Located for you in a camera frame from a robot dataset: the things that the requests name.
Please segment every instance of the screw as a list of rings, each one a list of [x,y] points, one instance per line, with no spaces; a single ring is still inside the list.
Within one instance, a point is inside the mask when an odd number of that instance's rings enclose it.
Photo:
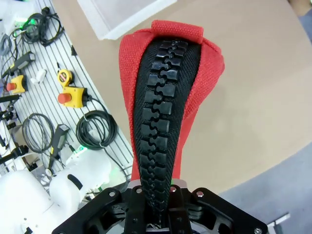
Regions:
[[[204,196],[204,193],[203,193],[202,191],[198,191],[198,192],[196,193],[196,195],[197,195],[198,197],[203,197],[203,196]]]
[[[262,234],[262,230],[260,228],[256,228],[254,230],[254,234]]]

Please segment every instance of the striped metal surface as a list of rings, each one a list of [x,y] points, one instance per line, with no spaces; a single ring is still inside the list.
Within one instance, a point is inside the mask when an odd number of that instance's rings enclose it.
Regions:
[[[45,6],[50,7],[51,11],[54,12],[50,0],[36,0],[36,5],[38,12],[40,12]],[[58,23],[52,21],[47,32],[48,38],[55,35],[57,29]],[[25,43],[24,48],[19,44],[19,55],[22,54],[22,51],[24,53],[32,51],[36,56],[36,61],[32,62],[22,70],[23,74],[26,75],[28,79],[28,92],[22,94],[22,98],[15,104],[15,108],[21,122],[32,113],[42,113],[50,118],[54,127],[61,123],[66,124],[71,128],[67,137],[69,144],[78,146],[79,144],[75,136],[78,120],[83,117],[85,113],[94,109],[100,110],[101,107],[97,103],[88,102],[86,107],[75,109],[66,108],[58,103],[57,97],[59,93],[62,92],[62,87],[57,81],[57,62],[62,68],[66,68],[74,73],[75,81],[72,86],[85,87],[88,89],[88,94],[92,97],[99,99],[102,103],[104,103],[104,101],[83,67],[79,57],[71,55],[71,45],[66,31],[59,39],[47,47],[43,47],[37,42],[34,44]],[[4,61],[9,57],[9,55],[4,56]],[[6,64],[5,69],[7,69],[12,62],[13,59]],[[32,84],[30,78],[35,77],[39,69],[45,69],[47,71],[45,80],[40,84]],[[39,129],[34,125],[31,125],[31,127],[35,131],[35,137],[38,139]],[[62,150],[61,152],[63,161],[69,157],[68,147],[66,148],[67,149]],[[129,176],[132,170],[133,154],[131,145],[121,130],[119,130],[114,142],[107,147],[107,150],[122,165],[123,169],[126,170],[126,173]],[[47,165],[48,156],[43,155],[43,161],[44,164]],[[57,163],[55,170],[61,170],[61,165]]]

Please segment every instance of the cardboard surface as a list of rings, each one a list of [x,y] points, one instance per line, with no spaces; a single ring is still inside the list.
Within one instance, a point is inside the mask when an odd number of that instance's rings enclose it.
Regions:
[[[78,55],[129,135],[118,70],[120,40],[99,41],[76,0],[53,0]],[[184,147],[181,178],[216,193],[242,183],[312,140],[312,47],[285,0],[179,0],[158,20],[204,27],[225,72],[201,105]]]

